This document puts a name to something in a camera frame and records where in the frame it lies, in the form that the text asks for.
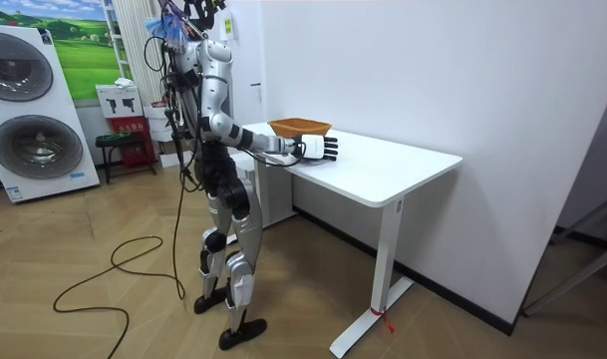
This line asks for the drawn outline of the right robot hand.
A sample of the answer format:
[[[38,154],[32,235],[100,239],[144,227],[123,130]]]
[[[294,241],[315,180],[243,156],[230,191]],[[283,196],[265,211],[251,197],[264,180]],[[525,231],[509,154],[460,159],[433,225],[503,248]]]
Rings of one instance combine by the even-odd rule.
[[[301,135],[294,138],[296,159],[309,161],[335,161],[338,157],[338,140],[321,135]]]

